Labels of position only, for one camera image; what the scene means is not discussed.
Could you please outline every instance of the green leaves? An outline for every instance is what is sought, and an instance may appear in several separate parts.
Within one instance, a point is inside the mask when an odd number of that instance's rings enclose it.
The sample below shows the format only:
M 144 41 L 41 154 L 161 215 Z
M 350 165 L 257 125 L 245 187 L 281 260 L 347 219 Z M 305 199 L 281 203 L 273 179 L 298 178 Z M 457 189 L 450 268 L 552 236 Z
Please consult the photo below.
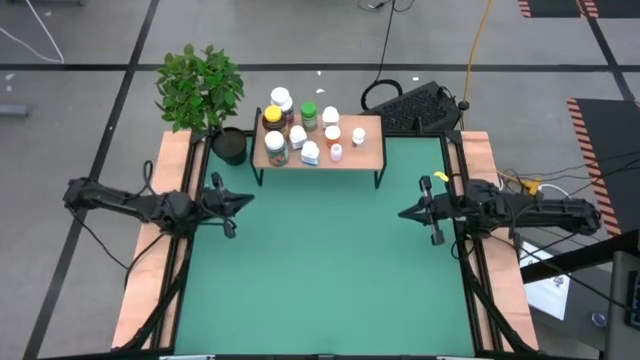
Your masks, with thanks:
M 244 83 L 224 50 L 214 51 L 209 45 L 202 50 L 205 58 L 200 58 L 187 44 L 184 55 L 167 54 L 164 67 L 158 69 L 156 87 L 162 101 L 155 104 L 163 112 L 162 119 L 173 123 L 174 132 L 221 127 L 227 117 L 237 115 Z

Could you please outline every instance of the green table surface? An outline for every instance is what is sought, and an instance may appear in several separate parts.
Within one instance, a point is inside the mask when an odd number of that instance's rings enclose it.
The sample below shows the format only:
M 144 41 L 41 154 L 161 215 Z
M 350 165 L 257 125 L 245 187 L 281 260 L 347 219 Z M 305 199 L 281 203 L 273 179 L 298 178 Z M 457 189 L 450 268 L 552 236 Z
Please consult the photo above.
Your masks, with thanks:
M 378 190 L 372 172 L 330 170 L 265 170 L 258 187 L 248 163 L 212 155 L 208 174 L 256 198 L 235 239 L 198 229 L 175 353 L 472 356 L 452 224 L 434 247 L 429 227 L 397 215 L 438 170 L 433 138 L 388 138 Z

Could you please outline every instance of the green bottle cap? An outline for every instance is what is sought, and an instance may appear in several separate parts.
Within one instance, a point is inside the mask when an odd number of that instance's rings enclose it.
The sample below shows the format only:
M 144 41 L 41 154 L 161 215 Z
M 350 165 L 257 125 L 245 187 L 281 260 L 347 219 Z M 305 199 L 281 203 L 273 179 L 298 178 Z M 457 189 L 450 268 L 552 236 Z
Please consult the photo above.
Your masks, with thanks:
M 300 106 L 300 113 L 303 117 L 314 117 L 316 116 L 316 104 L 311 101 L 307 101 L 306 103 Z

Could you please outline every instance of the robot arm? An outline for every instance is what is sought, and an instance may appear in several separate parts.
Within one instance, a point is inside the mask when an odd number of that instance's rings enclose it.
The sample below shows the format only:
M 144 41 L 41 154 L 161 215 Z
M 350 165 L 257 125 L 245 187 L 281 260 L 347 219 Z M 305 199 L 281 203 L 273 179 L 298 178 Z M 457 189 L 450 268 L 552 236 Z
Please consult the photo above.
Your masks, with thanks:
M 140 195 L 109 188 L 95 180 L 79 178 L 69 181 L 64 194 L 65 206 L 72 211 L 85 207 L 102 208 L 152 222 L 161 232 L 176 237 L 193 234 L 205 220 L 220 219 L 228 238 L 235 237 L 235 223 L 231 220 L 254 196 L 235 194 L 224 188 L 217 173 L 212 174 L 214 189 L 204 189 L 200 201 L 195 202 L 186 193 L 171 191 L 163 194 Z
M 472 179 L 463 196 L 431 195 L 431 181 L 419 181 L 423 196 L 398 214 L 401 218 L 431 225 L 434 245 L 444 243 L 438 220 L 464 220 L 465 231 L 480 237 L 498 227 L 557 226 L 571 233 L 592 235 L 600 228 L 600 213 L 583 199 L 546 200 L 538 196 L 503 193 L 493 184 Z

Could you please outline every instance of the black mat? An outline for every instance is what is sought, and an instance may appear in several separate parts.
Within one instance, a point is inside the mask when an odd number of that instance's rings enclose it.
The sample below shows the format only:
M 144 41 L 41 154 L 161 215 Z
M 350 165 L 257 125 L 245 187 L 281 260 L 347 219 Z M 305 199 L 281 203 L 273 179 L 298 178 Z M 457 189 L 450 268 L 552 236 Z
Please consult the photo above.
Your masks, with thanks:
M 640 155 L 602 161 L 640 150 L 640 107 L 633 101 L 575 99 L 603 174 L 620 169 Z M 640 168 L 640 163 L 629 168 Z M 622 232 L 640 228 L 640 169 L 604 178 Z
M 524 16 L 534 18 L 576 18 L 583 14 L 604 19 L 640 18 L 637 0 L 520 0 L 520 8 Z

